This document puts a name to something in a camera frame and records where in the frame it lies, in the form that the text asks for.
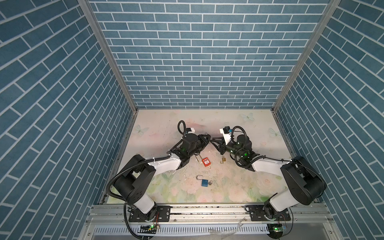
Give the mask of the red safety padlock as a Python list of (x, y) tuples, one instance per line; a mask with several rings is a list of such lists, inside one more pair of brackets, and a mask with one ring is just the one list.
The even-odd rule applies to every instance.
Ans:
[(197, 161), (203, 164), (205, 167), (211, 167), (211, 161), (208, 158), (202, 158), (201, 155), (195, 155)]

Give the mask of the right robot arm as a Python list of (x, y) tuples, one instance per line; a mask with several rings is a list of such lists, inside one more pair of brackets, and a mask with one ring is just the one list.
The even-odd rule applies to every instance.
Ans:
[(272, 174), (285, 181), (287, 189), (264, 202), (263, 211), (267, 218), (272, 219), (298, 204), (308, 206), (327, 189), (323, 177), (305, 158), (274, 159), (257, 154), (246, 131), (240, 126), (226, 126), (220, 129), (220, 133), (222, 136), (212, 138), (210, 143), (221, 155), (229, 153), (240, 168)]

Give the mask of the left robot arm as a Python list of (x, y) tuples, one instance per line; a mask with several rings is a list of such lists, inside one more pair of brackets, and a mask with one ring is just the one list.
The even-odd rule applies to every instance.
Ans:
[(124, 201), (144, 215), (153, 214), (157, 205), (146, 194), (153, 177), (185, 167), (190, 158), (200, 154), (211, 140), (209, 134), (196, 135), (184, 121), (179, 121), (178, 131), (182, 137), (165, 157), (145, 159), (141, 155), (133, 156), (108, 182), (107, 195)]

